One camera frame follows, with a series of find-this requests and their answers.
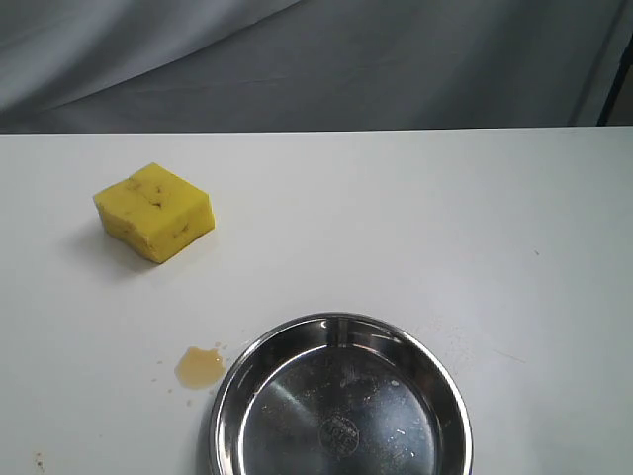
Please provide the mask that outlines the yellow sponge block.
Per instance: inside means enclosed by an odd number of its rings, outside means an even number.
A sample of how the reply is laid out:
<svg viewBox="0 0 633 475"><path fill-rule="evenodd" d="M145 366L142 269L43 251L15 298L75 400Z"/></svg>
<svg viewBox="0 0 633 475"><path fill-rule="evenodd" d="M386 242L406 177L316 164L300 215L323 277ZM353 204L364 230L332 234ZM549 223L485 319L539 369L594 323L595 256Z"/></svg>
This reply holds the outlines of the yellow sponge block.
<svg viewBox="0 0 633 475"><path fill-rule="evenodd" d="M105 231L142 257L163 263L212 231L208 193L151 163L93 197Z"/></svg>

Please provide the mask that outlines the orange liquid spill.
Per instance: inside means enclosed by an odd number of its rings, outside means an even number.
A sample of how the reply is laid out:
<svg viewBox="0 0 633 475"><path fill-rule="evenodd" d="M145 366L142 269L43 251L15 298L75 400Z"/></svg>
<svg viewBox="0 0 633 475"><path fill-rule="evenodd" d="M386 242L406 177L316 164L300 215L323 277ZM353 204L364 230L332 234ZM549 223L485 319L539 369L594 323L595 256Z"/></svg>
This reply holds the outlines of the orange liquid spill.
<svg viewBox="0 0 633 475"><path fill-rule="evenodd" d="M178 382L187 389L211 388L225 374L226 367L216 348L189 347L175 367Z"/></svg>

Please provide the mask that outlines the round stainless steel pan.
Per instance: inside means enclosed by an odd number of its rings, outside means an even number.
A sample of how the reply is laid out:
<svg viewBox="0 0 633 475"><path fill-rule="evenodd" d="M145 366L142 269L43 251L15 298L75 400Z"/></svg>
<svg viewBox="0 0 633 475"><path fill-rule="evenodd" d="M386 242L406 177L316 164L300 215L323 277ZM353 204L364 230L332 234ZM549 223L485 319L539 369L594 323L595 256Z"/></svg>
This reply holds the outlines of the round stainless steel pan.
<svg viewBox="0 0 633 475"><path fill-rule="evenodd" d="M409 333L357 314L319 313L251 343L206 423L211 474L468 474L465 402Z"/></svg>

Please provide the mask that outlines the grey backdrop cloth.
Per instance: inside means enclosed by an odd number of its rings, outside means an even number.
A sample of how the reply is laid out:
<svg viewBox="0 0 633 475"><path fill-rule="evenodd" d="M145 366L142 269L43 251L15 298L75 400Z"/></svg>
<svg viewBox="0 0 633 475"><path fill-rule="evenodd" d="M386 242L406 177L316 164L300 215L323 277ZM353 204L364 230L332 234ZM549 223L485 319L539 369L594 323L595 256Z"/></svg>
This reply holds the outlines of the grey backdrop cloth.
<svg viewBox="0 0 633 475"><path fill-rule="evenodd" d="M5 1L5 133L592 125L628 1Z"/></svg>

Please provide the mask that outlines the black stand pole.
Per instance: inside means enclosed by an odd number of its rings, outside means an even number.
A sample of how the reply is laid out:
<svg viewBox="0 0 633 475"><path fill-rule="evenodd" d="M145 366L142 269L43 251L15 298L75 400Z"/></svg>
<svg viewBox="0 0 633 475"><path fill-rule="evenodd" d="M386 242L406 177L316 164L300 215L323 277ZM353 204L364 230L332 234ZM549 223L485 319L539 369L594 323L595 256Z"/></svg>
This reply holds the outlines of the black stand pole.
<svg viewBox="0 0 633 475"><path fill-rule="evenodd" d="M616 105L616 101L624 85L628 69L632 65L632 39L629 42L620 56L618 67L613 76L608 94L598 116L596 125L598 127L604 127L608 124L608 121L612 115L613 109Z"/></svg>

